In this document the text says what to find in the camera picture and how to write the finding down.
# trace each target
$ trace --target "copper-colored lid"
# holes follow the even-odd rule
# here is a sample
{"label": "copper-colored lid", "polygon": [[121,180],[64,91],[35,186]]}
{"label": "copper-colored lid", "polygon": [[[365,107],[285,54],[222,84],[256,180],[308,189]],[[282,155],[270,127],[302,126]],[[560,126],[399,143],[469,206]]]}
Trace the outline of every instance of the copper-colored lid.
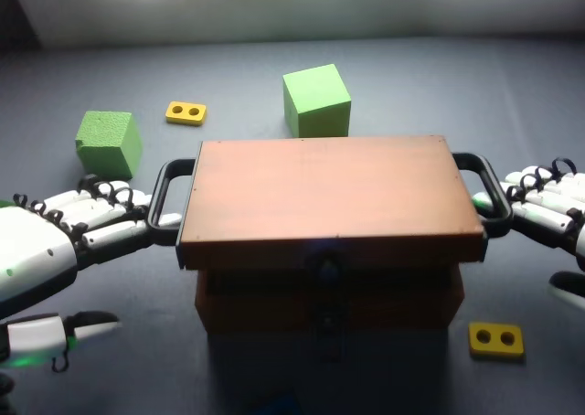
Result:
{"label": "copper-colored lid", "polygon": [[[260,251],[319,239],[373,239],[384,253],[408,244],[419,254],[417,239],[425,247],[435,240],[453,262],[476,261],[483,227],[441,136],[203,143],[181,237],[186,254],[206,244]],[[193,261],[212,264],[210,252]]]}

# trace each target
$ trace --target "round hole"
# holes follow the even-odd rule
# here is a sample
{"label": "round hole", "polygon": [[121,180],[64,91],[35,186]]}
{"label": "round hole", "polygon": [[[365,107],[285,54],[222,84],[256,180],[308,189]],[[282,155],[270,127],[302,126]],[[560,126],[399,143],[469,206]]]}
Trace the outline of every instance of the round hole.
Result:
{"label": "round hole", "polygon": [[482,344],[488,344],[492,339],[492,336],[485,330],[479,330],[476,337]]}
{"label": "round hole", "polygon": [[511,346],[514,344],[514,335],[512,333],[502,333],[502,335],[500,336],[500,339],[502,340],[502,343],[504,345],[508,345]]}

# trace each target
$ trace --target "metal handle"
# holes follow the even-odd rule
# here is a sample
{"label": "metal handle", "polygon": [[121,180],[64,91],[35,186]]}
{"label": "metal handle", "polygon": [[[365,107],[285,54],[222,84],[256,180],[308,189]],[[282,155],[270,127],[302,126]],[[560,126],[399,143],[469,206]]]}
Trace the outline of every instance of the metal handle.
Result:
{"label": "metal handle", "polygon": [[168,186],[175,177],[191,176],[195,169],[195,159],[176,159],[167,162],[161,168],[154,186],[153,199],[146,216],[146,226],[150,229],[151,238],[154,244],[159,246],[175,246],[179,234],[179,226],[161,227],[158,220],[165,205]]}
{"label": "metal handle", "polygon": [[482,218],[488,238],[497,239],[506,235],[512,228],[514,214],[490,163],[483,156],[472,153],[453,153],[453,159],[460,170],[473,171],[480,176],[485,191],[492,199],[495,217]]}

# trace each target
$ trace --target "yellow block with two holes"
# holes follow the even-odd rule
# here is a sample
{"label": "yellow block with two holes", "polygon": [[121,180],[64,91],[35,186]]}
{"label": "yellow block with two holes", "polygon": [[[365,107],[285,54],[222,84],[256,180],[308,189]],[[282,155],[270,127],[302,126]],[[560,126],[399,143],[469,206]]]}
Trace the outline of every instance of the yellow block with two holes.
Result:
{"label": "yellow block with two holes", "polygon": [[207,107],[193,102],[171,101],[166,110],[166,121],[175,124],[203,125]]}
{"label": "yellow block with two holes", "polygon": [[522,330],[515,325],[471,322],[469,349],[473,356],[520,359],[524,357]]}

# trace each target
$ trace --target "white robotic hand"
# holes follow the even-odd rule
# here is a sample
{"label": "white robotic hand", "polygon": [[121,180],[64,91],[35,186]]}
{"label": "white robotic hand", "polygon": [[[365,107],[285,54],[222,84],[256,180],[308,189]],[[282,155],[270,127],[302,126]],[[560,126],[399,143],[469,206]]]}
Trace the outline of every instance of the white robotic hand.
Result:
{"label": "white robotic hand", "polygon": [[[150,196],[125,182],[96,176],[77,190],[0,209],[0,319],[27,309],[71,285],[77,272],[147,248],[153,243],[144,218]],[[179,214],[160,217],[175,226]],[[0,325],[0,367],[28,366],[27,359],[55,358],[71,343],[110,333],[120,325],[105,312],[34,316]]]}
{"label": "white robotic hand", "polygon": [[[558,164],[570,169],[562,173]],[[551,167],[529,166],[506,176],[502,189],[514,211],[513,229],[550,248],[562,248],[585,271],[585,174],[572,161],[557,158]],[[486,193],[473,196],[478,212],[493,215]],[[559,299],[585,310],[585,276],[568,271],[555,273],[549,290]]]}

